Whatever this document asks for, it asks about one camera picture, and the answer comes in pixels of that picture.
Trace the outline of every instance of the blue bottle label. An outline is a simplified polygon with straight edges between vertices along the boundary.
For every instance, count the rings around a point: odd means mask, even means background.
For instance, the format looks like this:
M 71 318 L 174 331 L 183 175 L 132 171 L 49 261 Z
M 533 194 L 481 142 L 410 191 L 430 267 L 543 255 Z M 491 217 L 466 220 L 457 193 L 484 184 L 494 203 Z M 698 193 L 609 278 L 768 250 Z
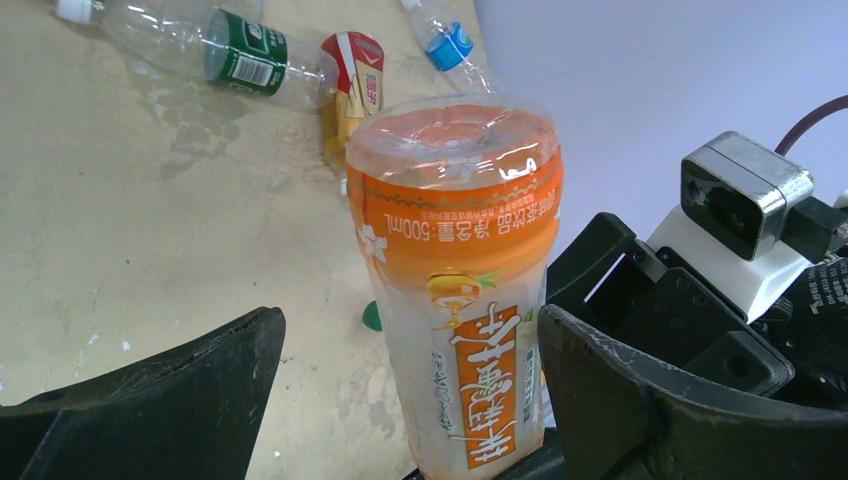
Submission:
M 462 28 L 462 24 L 457 22 L 453 24 L 450 36 L 440 35 L 433 39 L 427 56 L 436 68 L 446 72 L 468 58 L 472 49 L 474 42 Z

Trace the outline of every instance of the barcode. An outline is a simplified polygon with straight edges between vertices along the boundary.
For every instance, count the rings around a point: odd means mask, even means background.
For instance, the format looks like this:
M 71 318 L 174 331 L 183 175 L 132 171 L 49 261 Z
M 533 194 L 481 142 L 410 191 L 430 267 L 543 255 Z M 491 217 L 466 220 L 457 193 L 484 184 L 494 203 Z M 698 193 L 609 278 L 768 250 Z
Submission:
M 236 63 L 236 71 L 233 72 L 233 78 L 264 87 L 271 80 L 272 73 L 274 73 L 274 67 L 271 65 L 241 55 L 239 56 L 238 63 Z

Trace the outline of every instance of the green bottle label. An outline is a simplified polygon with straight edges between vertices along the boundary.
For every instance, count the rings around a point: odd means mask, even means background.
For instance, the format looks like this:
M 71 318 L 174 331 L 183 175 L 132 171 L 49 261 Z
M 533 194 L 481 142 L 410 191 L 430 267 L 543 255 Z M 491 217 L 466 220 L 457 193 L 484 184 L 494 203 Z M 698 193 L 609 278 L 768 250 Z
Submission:
M 230 28 L 227 61 L 215 83 L 270 97 L 286 74 L 289 51 L 282 33 L 221 10 Z

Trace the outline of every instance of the orange tea bottle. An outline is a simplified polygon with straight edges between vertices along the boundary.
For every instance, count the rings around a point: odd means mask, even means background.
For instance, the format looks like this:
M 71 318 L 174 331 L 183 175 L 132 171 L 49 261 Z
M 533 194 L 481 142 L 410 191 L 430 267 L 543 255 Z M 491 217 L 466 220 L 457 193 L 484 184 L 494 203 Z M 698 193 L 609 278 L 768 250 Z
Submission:
M 362 123 L 347 163 L 413 458 L 429 480 L 494 478 L 542 443 L 553 122 L 505 95 L 409 102 Z

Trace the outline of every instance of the plastic bottle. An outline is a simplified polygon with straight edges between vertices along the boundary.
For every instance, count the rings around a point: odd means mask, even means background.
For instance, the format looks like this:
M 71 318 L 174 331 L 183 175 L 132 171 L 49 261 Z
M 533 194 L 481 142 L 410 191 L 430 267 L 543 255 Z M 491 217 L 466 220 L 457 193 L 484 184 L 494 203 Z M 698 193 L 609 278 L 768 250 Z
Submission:
M 57 0 L 65 20 L 97 25 L 164 70 L 314 111 L 332 98 L 338 66 L 317 46 L 198 1 Z
M 347 163 L 413 459 L 428 480 L 495 478 L 543 440 L 553 122 L 503 94 L 408 102 L 366 119 Z
M 415 41 L 457 90 L 503 91 L 462 23 L 439 0 L 401 0 L 401 4 L 410 14 Z

